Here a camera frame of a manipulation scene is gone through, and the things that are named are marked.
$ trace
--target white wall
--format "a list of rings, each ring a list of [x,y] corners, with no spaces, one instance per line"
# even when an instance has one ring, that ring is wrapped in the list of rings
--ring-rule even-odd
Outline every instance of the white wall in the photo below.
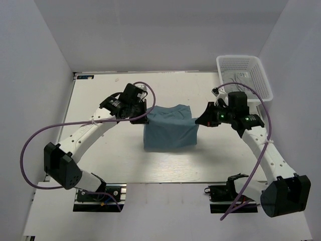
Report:
[[[62,121],[72,72],[33,0],[3,0],[0,23],[0,233],[21,240],[33,189],[20,173],[20,150],[37,129]],[[27,150],[34,183],[44,177],[43,147],[56,136],[48,131]]]
[[[290,0],[259,57],[274,95],[272,137],[312,182],[305,216],[321,240],[321,1]]]
[[[258,56],[287,0],[35,0],[74,72],[213,70]]]

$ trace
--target plastic basket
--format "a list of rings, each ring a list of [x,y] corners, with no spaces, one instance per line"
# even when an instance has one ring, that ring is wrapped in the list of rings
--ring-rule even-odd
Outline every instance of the plastic basket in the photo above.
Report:
[[[224,83],[222,72],[228,70],[239,71],[239,73],[251,77],[254,89],[264,102],[273,99],[269,81],[259,58],[249,55],[222,55],[216,58],[216,63],[221,84]],[[260,100],[257,97],[252,97],[248,98],[248,102],[260,102]]]

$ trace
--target purple cable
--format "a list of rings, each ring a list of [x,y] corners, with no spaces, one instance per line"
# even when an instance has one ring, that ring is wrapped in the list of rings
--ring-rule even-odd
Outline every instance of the purple cable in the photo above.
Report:
[[[133,121],[133,120],[140,119],[140,118],[148,115],[148,114],[154,109],[155,104],[156,104],[156,96],[155,96],[155,93],[154,93],[153,89],[152,89],[148,84],[146,84],[146,83],[144,83],[144,82],[141,82],[141,81],[135,82],[134,85],[136,85],[136,84],[144,84],[144,85],[146,85],[146,86],[150,89],[150,91],[151,91],[151,93],[152,93],[152,95],[153,95],[152,107],[151,107],[146,113],[144,113],[144,114],[142,114],[142,115],[140,115],[140,116],[138,116],[138,117],[129,118],[129,119],[99,119],[99,120],[94,120],[94,121],[95,121],[96,123],[104,123],[104,122],[129,122],[129,121]],[[87,121],[84,121],[84,122],[69,122],[69,123],[54,124],[54,125],[50,125],[50,126],[47,126],[47,127],[43,127],[43,128],[41,128],[40,130],[38,130],[38,131],[36,131],[35,133],[33,133],[33,134],[29,137],[29,139],[26,141],[26,143],[24,144],[24,146],[22,147],[22,150],[21,150],[21,153],[20,153],[20,170],[21,170],[21,173],[22,173],[22,176],[23,176],[24,180],[25,180],[30,186],[32,186],[32,187],[34,187],[34,188],[37,188],[37,189],[52,190],[52,189],[62,188],[62,187],[41,187],[41,186],[38,186],[38,185],[33,184],[33,183],[28,179],[28,177],[27,177],[27,175],[26,175],[26,172],[25,172],[25,170],[24,170],[24,154],[25,154],[26,148],[27,148],[28,144],[30,143],[30,141],[31,141],[36,135],[38,135],[39,133],[41,133],[41,132],[43,132],[43,131],[45,131],[45,130],[48,130],[48,129],[51,129],[51,128],[54,128],[54,127],[65,127],[65,126],[73,126],[73,125],[88,125],[88,124],[92,124],[92,121],[91,121],[91,120],[89,120],[89,121],[87,120]]]
[[[229,84],[242,85],[242,86],[248,88],[248,89],[251,90],[251,91],[258,97],[258,99],[261,101],[262,106],[263,106],[264,111],[265,111],[266,116],[267,116],[268,124],[269,124],[269,131],[268,131],[268,134],[267,134],[267,140],[269,141],[270,138],[271,138],[271,135],[272,135],[271,117],[270,117],[270,114],[269,114],[269,112],[268,112],[268,110],[267,110],[267,107],[266,107],[266,105],[264,104],[264,101],[262,100],[262,98],[260,97],[260,95],[259,95],[254,89],[252,89],[251,87],[249,87],[249,86],[247,86],[247,85],[245,85],[245,84],[242,84],[242,83],[236,83],[236,82],[225,83],[225,84],[221,84],[220,86],[218,86],[218,88],[222,88],[223,86],[229,85]],[[250,183],[251,179],[253,178],[253,176],[254,176],[257,168],[259,167],[259,165],[260,165],[260,163],[261,163],[261,160],[262,160],[262,158],[263,158],[263,155],[264,155],[264,153],[265,153],[265,151],[266,151],[267,145],[268,145],[268,142],[266,142],[266,143],[264,144],[264,147],[263,147],[263,149],[262,149],[262,152],[261,152],[259,158],[257,159],[257,162],[256,162],[256,164],[255,164],[255,166],[254,166],[251,174],[249,175],[248,179],[246,180],[246,182],[245,182],[244,186],[242,187],[241,191],[239,192],[239,194],[236,196],[236,198],[234,199],[234,201],[231,203],[231,205],[229,206],[229,208],[226,210],[225,214],[220,218],[221,221],[223,221],[223,220],[226,218],[226,216],[227,216],[228,214],[230,214],[231,212],[233,212],[233,211],[235,211],[235,210],[239,209],[240,207],[242,207],[242,206],[244,206],[244,205],[247,204],[247,203],[245,202],[243,205],[239,205],[239,206],[233,208],[234,205],[236,204],[236,202],[237,202],[237,201],[240,199],[240,197],[242,196],[242,194],[243,194],[243,192],[245,191],[245,189],[247,188],[247,186],[249,185],[249,183]]]

